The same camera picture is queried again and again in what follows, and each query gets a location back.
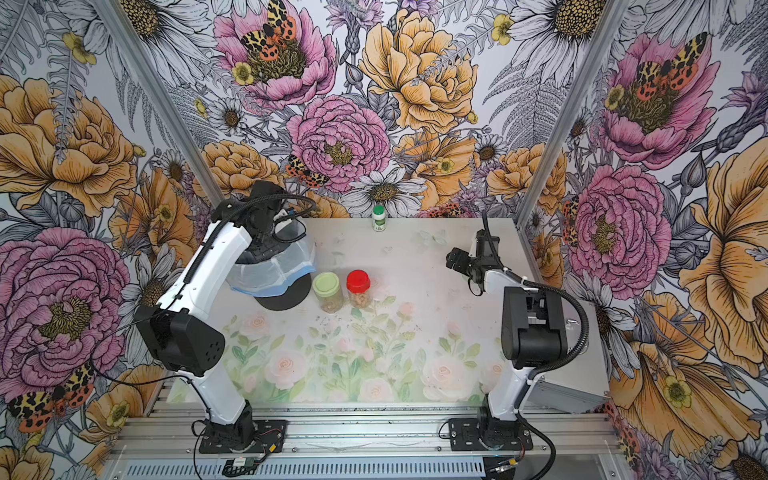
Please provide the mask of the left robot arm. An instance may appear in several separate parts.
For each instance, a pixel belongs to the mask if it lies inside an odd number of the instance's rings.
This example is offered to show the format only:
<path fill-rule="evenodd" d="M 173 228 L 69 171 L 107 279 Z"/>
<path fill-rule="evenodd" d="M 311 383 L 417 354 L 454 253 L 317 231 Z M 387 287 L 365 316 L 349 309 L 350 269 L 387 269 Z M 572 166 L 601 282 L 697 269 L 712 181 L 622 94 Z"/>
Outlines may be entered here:
<path fill-rule="evenodd" d="M 226 340 L 210 324 L 212 306 L 240 256 L 254 240 L 272 235 L 286 200 L 284 188 L 258 181 L 248 198 L 222 202 L 182 274 L 160 300 L 134 316 L 152 357 L 198 395 L 207 415 L 205 437 L 231 450 L 247 449 L 256 433 L 250 404 L 220 363 Z"/>

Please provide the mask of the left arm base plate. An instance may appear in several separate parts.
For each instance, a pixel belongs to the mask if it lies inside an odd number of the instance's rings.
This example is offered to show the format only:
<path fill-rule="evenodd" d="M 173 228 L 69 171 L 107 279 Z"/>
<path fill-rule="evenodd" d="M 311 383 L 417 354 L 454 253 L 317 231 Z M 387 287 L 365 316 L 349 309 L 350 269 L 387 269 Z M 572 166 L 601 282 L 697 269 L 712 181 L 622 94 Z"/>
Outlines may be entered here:
<path fill-rule="evenodd" d="M 207 421 L 197 450 L 202 454 L 280 453 L 287 426 L 285 420 L 251 420 L 232 425 Z"/>

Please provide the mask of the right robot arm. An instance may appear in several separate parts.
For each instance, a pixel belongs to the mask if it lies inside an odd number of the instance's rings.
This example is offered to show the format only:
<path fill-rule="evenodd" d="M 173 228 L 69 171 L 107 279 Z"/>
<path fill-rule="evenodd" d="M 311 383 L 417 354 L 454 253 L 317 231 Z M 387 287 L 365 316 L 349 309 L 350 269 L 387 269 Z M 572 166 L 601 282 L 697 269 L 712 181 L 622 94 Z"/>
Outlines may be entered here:
<path fill-rule="evenodd" d="M 491 448 L 515 438 L 541 369 L 565 359 L 569 350 L 560 296 L 515 276 L 501 262 L 498 245 L 497 236 L 479 230 L 472 250 L 454 248 L 446 256 L 446 266 L 467 277 L 476 295 L 502 301 L 500 343 L 507 365 L 486 395 L 477 427 L 479 439 Z"/>

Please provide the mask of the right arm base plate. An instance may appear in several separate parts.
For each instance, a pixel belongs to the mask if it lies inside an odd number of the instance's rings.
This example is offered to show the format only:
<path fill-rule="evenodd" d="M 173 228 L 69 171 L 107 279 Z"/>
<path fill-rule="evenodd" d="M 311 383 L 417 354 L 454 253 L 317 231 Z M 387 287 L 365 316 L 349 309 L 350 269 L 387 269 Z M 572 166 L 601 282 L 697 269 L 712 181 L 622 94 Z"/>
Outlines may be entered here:
<path fill-rule="evenodd" d="M 522 452 L 533 448 L 531 432 L 521 422 L 451 418 L 447 426 L 452 451 Z"/>

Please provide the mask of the black trash bin with liner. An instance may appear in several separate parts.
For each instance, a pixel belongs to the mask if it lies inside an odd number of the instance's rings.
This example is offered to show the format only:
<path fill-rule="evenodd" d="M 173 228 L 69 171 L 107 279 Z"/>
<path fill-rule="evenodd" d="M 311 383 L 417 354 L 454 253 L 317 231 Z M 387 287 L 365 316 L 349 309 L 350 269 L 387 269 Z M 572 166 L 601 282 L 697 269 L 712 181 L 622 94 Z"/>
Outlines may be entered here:
<path fill-rule="evenodd" d="M 230 288 L 251 296 L 270 311 L 290 310 L 311 289 L 316 247 L 299 219 L 282 222 L 270 235 L 254 239 L 226 277 Z"/>

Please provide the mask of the red-lid peanut jar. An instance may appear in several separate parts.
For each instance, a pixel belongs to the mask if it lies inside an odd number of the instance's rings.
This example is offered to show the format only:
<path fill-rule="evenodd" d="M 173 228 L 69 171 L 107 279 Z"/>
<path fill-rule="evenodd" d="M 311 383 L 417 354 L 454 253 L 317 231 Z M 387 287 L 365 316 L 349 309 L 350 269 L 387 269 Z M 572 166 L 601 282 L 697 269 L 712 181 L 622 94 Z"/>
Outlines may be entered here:
<path fill-rule="evenodd" d="M 364 309 L 371 303 L 371 279 L 363 270 L 353 270 L 347 275 L 346 287 L 353 307 Z"/>

